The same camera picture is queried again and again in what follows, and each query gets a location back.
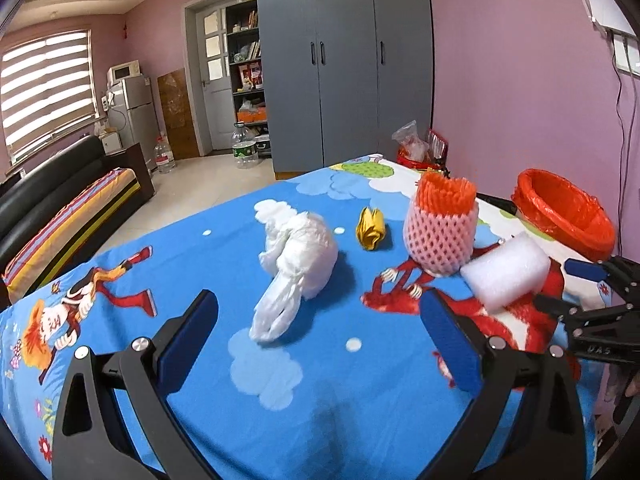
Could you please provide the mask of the red lined trash bin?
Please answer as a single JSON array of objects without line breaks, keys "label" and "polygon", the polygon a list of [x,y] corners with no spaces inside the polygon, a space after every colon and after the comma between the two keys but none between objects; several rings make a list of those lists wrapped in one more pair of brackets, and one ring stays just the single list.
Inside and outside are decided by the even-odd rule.
[{"label": "red lined trash bin", "polygon": [[597,197],[553,172],[529,168],[511,195],[518,212],[539,231],[591,261],[612,255],[615,229]]}]

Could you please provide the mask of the silver refrigerator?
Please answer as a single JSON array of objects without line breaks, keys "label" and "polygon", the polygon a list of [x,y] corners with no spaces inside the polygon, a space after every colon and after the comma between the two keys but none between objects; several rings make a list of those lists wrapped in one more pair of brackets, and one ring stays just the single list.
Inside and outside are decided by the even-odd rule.
[{"label": "silver refrigerator", "polygon": [[124,148],[139,144],[146,166],[156,168],[154,148],[160,135],[151,84],[143,75],[124,78],[106,92],[107,118]]}]

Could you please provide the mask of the white foam block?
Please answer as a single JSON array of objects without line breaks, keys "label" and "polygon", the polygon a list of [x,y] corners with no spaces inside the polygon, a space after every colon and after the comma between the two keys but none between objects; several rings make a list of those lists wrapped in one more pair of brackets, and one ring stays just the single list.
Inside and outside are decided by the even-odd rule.
[{"label": "white foam block", "polygon": [[474,297],[489,313],[540,292],[551,266],[548,255],[526,233],[506,240],[460,269]]}]

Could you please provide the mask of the white wifi router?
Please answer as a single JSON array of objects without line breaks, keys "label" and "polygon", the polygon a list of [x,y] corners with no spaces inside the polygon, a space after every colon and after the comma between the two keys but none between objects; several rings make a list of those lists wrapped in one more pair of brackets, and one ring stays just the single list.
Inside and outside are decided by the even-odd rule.
[{"label": "white wifi router", "polygon": [[637,39],[631,24],[624,17],[622,10],[614,0],[580,0],[593,26],[606,36],[609,32]]}]

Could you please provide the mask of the clear plastic bag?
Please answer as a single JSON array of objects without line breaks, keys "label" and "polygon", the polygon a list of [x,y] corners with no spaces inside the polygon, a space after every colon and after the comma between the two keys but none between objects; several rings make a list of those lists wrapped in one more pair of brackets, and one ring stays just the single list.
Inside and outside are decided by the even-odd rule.
[{"label": "clear plastic bag", "polygon": [[419,136],[418,125],[415,120],[397,129],[392,134],[392,139],[408,152],[410,159],[417,162],[423,160],[426,154],[430,154],[428,144]]}]

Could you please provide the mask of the striped sofa cushion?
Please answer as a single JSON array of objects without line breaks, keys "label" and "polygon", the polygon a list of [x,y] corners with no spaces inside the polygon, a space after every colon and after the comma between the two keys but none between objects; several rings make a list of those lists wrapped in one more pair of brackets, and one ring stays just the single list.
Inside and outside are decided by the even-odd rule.
[{"label": "striped sofa cushion", "polygon": [[130,168],[110,171],[77,195],[3,269],[10,304],[88,261],[143,204]]}]

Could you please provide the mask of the blue cartoon tablecloth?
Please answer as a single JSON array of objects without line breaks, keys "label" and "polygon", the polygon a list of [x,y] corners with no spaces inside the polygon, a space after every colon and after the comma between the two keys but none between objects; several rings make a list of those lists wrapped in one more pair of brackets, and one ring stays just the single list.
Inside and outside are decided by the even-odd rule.
[{"label": "blue cartoon tablecloth", "polygon": [[[81,346],[122,350],[183,314],[203,289],[218,300],[213,333],[168,403],[218,474],[227,479],[412,479],[470,402],[421,322],[436,290],[451,310],[510,347],[565,344],[536,294],[592,309],[608,286],[565,273],[573,253],[530,223],[478,206],[472,259],[526,233],[548,255],[540,292],[489,313],[460,271],[424,271],[402,227],[418,176],[364,156],[230,200],[115,247],[18,300],[1,315],[1,419],[40,474],[52,474],[64,379]],[[250,339],[254,307],[272,281],[258,255],[261,200],[321,216],[338,248],[329,283],[304,300],[271,344]],[[356,226],[382,211],[386,235],[368,252]]]}]

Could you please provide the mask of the white microwave oven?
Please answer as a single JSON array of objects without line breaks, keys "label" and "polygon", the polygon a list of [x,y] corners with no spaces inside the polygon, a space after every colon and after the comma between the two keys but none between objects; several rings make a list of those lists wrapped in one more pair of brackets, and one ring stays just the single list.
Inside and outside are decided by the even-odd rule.
[{"label": "white microwave oven", "polygon": [[106,78],[109,86],[114,86],[119,81],[137,77],[141,75],[140,63],[138,60],[129,61],[126,63],[114,65],[107,70]]}]

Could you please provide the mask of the pink orange foam net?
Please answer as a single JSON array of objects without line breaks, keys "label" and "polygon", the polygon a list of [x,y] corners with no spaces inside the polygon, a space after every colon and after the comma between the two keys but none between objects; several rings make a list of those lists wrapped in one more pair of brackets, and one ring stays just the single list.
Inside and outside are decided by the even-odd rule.
[{"label": "pink orange foam net", "polygon": [[477,219],[473,182],[424,172],[402,227],[409,257],[428,273],[455,274],[471,260]]}]

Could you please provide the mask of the brown wooden board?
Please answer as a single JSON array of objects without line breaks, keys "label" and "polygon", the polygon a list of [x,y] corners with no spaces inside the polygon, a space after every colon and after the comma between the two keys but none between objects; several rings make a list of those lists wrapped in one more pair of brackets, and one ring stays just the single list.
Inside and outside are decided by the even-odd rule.
[{"label": "brown wooden board", "polygon": [[200,156],[183,68],[157,78],[165,130],[175,159]]}]

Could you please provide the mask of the large water bottle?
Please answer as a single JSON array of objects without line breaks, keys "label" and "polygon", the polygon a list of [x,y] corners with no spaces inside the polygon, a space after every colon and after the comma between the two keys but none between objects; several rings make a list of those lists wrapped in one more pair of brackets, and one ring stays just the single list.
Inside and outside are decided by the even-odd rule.
[{"label": "large water bottle", "polygon": [[236,166],[247,169],[258,163],[257,144],[244,122],[236,122],[231,137],[232,155]]}]

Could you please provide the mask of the white panel door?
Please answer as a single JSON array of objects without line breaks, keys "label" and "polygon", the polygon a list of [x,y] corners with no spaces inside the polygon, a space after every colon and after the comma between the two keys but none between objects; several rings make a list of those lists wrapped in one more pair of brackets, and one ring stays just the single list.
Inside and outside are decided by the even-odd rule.
[{"label": "white panel door", "polygon": [[226,7],[231,3],[216,2],[195,14],[204,110],[213,151],[230,150],[235,123],[226,23]]}]

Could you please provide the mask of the black leather sofa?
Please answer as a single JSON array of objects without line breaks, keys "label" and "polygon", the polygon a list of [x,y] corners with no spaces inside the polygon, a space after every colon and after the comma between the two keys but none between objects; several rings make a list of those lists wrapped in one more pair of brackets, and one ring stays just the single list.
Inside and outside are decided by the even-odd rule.
[{"label": "black leather sofa", "polygon": [[2,280],[3,269],[9,260],[63,207],[94,181],[116,168],[134,170],[142,186],[142,205],[154,195],[151,175],[146,168],[140,145],[134,144],[107,154],[102,142],[95,136],[85,136],[64,148],[26,176],[18,174],[2,183],[2,309],[11,305]]}]

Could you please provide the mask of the red basket on floor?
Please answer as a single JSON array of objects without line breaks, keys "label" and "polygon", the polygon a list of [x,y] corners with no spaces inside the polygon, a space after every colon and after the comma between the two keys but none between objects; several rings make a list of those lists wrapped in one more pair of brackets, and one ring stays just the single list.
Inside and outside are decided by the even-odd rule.
[{"label": "red basket on floor", "polygon": [[417,162],[416,160],[412,160],[408,157],[408,152],[402,146],[397,150],[396,162],[401,166],[405,166],[419,172],[438,171],[443,174],[446,174],[447,172],[446,165],[441,160],[432,159],[429,154],[426,154],[423,160],[419,160]]}]

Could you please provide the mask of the grey blue wardrobe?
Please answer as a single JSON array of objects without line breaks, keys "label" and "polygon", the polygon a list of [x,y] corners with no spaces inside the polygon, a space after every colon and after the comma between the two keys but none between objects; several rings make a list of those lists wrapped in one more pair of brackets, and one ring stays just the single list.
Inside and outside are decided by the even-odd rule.
[{"label": "grey blue wardrobe", "polygon": [[258,0],[273,169],[395,159],[393,133],[432,125],[432,0]]}]

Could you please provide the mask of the yellow paper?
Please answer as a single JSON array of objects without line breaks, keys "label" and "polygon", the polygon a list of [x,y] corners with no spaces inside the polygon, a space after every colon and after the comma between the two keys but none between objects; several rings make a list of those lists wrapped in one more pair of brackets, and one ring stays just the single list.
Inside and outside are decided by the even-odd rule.
[{"label": "yellow paper", "polygon": [[372,252],[384,240],[385,235],[386,224],[382,211],[378,208],[364,207],[356,226],[356,237],[360,246]]}]

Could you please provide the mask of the striped window blind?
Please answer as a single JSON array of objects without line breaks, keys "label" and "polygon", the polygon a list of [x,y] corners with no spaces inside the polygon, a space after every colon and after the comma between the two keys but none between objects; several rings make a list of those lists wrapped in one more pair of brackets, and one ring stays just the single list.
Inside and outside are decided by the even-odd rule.
[{"label": "striped window blind", "polygon": [[13,165],[97,117],[90,30],[43,36],[2,54],[1,125]]}]

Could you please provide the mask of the clear water jug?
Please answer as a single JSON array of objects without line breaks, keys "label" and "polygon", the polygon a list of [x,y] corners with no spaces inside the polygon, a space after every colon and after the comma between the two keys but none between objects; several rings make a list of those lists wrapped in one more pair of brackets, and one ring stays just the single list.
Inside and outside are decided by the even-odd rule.
[{"label": "clear water jug", "polygon": [[154,159],[156,169],[161,174],[167,174],[175,169],[176,161],[168,140],[161,134],[157,137],[154,146]]}]

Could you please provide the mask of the dark open shelf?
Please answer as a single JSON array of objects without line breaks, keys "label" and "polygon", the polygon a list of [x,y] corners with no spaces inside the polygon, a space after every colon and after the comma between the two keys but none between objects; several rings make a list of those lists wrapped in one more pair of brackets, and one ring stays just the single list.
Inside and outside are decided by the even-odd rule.
[{"label": "dark open shelf", "polygon": [[242,122],[257,142],[258,156],[270,158],[258,1],[233,3],[224,13],[235,121]]}]

